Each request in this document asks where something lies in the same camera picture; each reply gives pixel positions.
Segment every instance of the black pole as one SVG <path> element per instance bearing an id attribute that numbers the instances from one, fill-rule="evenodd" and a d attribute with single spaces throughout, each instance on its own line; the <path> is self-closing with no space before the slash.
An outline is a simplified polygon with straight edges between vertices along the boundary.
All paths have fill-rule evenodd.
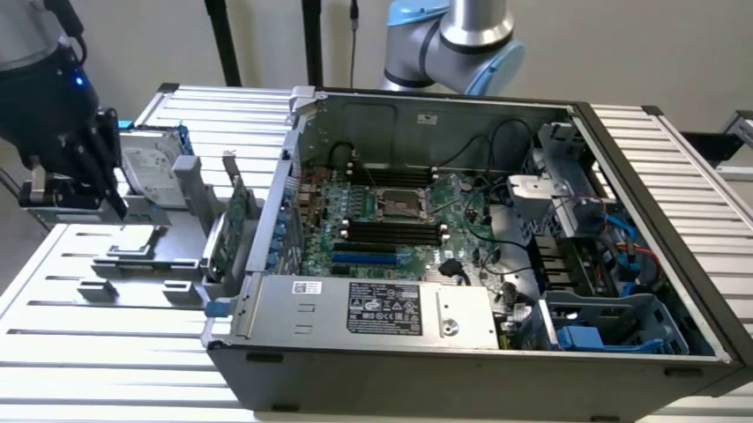
<path id="1" fill-rule="evenodd" d="M 301 0 L 303 37 L 308 85 L 323 86 L 321 70 L 321 0 Z"/>
<path id="2" fill-rule="evenodd" d="M 241 86 L 235 46 L 232 44 L 231 23 L 227 18 L 227 3 L 224 0 L 203 0 L 203 5 L 207 8 L 209 20 L 212 21 L 213 41 L 216 42 L 216 51 L 220 54 L 224 84 L 227 86 Z"/>

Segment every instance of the white wall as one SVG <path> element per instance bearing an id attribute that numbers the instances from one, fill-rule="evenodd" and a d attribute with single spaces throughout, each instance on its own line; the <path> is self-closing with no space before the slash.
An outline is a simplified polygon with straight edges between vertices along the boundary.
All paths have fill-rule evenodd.
<path id="1" fill-rule="evenodd" d="M 102 104 L 133 119 L 163 82 L 221 85 L 203 0 L 73 0 Z"/>
<path id="2" fill-rule="evenodd" d="M 321 2 L 324 83 L 345 86 L 349 0 Z M 359 4 L 355 85 L 375 88 L 390 0 Z M 201 0 L 74 0 L 74 7 L 92 45 L 86 70 L 124 115 L 163 81 L 223 83 Z M 753 109 L 753 1 L 510 0 L 510 8 L 527 57 L 504 95 L 655 104 L 689 130 L 714 130 L 734 109 Z M 300 0 L 228 0 L 228 10 L 243 83 L 305 84 Z"/>

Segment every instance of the black cable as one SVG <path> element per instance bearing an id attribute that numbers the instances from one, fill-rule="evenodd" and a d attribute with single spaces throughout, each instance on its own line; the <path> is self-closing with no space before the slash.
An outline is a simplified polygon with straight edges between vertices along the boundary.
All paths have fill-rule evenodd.
<path id="1" fill-rule="evenodd" d="M 500 186 L 503 183 L 506 183 L 506 182 L 496 183 L 496 184 L 488 186 L 488 190 L 492 190 L 494 188 L 496 188 L 498 186 Z M 478 197 L 478 195 L 479 195 L 480 192 L 483 192 L 483 189 L 479 189 L 478 191 L 475 191 L 475 193 L 472 194 L 472 196 L 470 196 L 468 202 L 466 203 L 464 210 L 462 211 L 463 222 L 464 222 L 464 224 L 466 224 L 466 228 L 468 229 L 470 234 L 471 234 L 475 238 L 478 238 L 479 240 L 482 240 L 482 241 L 492 242 L 492 243 L 495 243 L 495 244 L 508 244 L 508 245 L 514 245 L 515 247 L 518 247 L 518 248 L 522 249 L 523 251 L 528 252 L 528 249 L 527 249 L 526 246 L 522 245 L 520 243 L 518 243 L 518 242 L 515 242 L 515 241 L 504 241 L 504 240 L 496 240 L 496 239 L 494 239 L 494 238 L 488 238 L 488 237 L 486 237 L 486 236 L 478 234 L 478 233 L 472 230 L 472 227 L 471 227 L 471 225 L 468 224 L 468 220 L 464 218 L 464 216 L 468 216 L 468 209 L 470 209 L 470 207 L 471 207 L 472 201 L 476 199 L 476 197 Z"/>
<path id="2" fill-rule="evenodd" d="M 460 286 L 460 284 L 471 286 L 471 277 L 468 276 L 468 274 L 464 271 L 460 271 L 460 273 L 458 273 L 458 276 L 462 278 L 462 281 L 458 281 L 458 286 Z"/>
<path id="3" fill-rule="evenodd" d="M 443 167 L 443 166 L 446 166 L 448 163 L 451 163 L 455 159 L 458 159 L 459 156 L 460 156 L 460 154 L 464 153 L 464 151 L 468 149 L 468 147 L 471 146 L 472 142 L 474 142 L 476 139 L 482 139 L 482 140 L 486 141 L 486 142 L 490 144 L 490 146 L 491 146 L 491 141 L 490 141 L 488 137 L 487 137 L 486 135 L 483 135 L 483 134 L 476 134 L 476 135 L 474 135 L 474 136 L 470 138 L 468 142 L 467 142 L 466 145 L 460 148 L 460 150 L 459 150 L 458 152 L 455 152 L 455 154 L 454 154 L 448 159 L 446 159 L 442 163 L 439 163 L 438 165 L 435 165 L 435 167 Z"/>
<path id="4" fill-rule="evenodd" d="M 82 36 L 74 37 L 74 40 L 78 43 L 78 47 L 81 48 L 81 58 L 78 59 L 78 66 L 82 66 L 85 63 L 85 59 L 89 56 L 88 48 L 85 46 L 85 41 Z"/>
<path id="5" fill-rule="evenodd" d="M 486 255 L 486 257 L 483 257 L 483 260 L 480 260 L 480 268 L 482 268 L 487 273 L 490 273 L 491 275 L 507 276 L 507 275 L 511 275 L 511 274 L 514 274 L 514 273 L 518 273 L 519 271 L 532 270 L 532 267 L 531 267 L 531 266 L 526 266 L 526 267 L 520 267 L 519 269 L 515 269 L 514 271 L 492 271 L 492 270 L 488 268 L 488 261 L 490 261 L 490 257 L 491 257 L 492 254 L 494 254 L 494 251 L 491 251 L 491 252 Z"/>
<path id="6" fill-rule="evenodd" d="M 352 43 L 351 43 L 351 88 L 352 88 L 352 77 L 355 74 L 355 33 L 357 32 L 357 0 L 351 0 L 351 33 L 352 33 Z"/>
<path id="7" fill-rule="evenodd" d="M 504 119 L 502 122 L 499 122 L 496 124 L 496 126 L 494 127 L 494 131 L 491 132 L 490 145 L 494 145 L 494 142 L 496 141 L 496 135 L 498 135 L 502 127 L 504 125 L 507 125 L 508 123 L 512 123 L 512 122 L 519 123 L 523 126 L 523 128 L 526 129 L 526 132 L 528 132 L 528 145 L 530 145 L 530 147 L 528 147 L 528 152 L 526 152 L 524 160 L 522 162 L 522 166 L 526 167 L 526 162 L 528 161 L 528 155 L 532 154 L 532 150 L 535 149 L 535 140 L 534 140 L 534 135 L 532 135 L 532 129 L 530 128 L 530 125 L 526 123 L 526 121 L 523 121 L 518 117 L 511 117 L 510 119 Z"/>
<path id="8" fill-rule="evenodd" d="M 351 88 L 352 88 L 353 71 L 355 71 L 355 30 L 352 30 L 352 44 L 351 44 Z"/>
<path id="9" fill-rule="evenodd" d="M 327 154 L 327 168 L 332 169 L 332 155 L 333 155 L 333 151 L 337 149 L 339 146 L 341 145 L 347 145 L 351 148 L 351 153 L 352 150 L 355 150 L 355 145 L 352 144 L 352 142 L 349 141 L 337 141 L 336 143 L 332 144 L 332 147 L 329 147 L 329 153 Z"/>

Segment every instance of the blue cable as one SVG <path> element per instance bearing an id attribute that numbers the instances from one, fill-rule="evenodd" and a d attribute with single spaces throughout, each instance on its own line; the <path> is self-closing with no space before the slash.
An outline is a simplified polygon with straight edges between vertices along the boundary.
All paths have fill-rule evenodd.
<path id="1" fill-rule="evenodd" d="M 624 223 L 620 219 L 615 218 L 614 216 L 611 216 L 610 214 L 603 214 L 599 213 L 596 215 L 596 217 L 599 219 L 603 219 L 606 217 L 607 222 L 611 223 L 611 225 L 619 226 L 622 229 L 624 229 L 630 235 L 630 238 L 633 240 L 637 239 L 637 235 L 638 235 L 638 231 L 635 230 L 634 226 L 630 226 L 627 223 Z"/>

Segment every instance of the power supply label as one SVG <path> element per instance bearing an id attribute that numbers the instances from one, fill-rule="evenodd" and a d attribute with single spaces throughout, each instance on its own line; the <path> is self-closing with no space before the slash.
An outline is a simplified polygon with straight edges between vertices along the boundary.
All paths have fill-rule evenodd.
<path id="1" fill-rule="evenodd" d="M 351 282 L 347 322 L 351 333 L 419 337 L 419 286 Z"/>

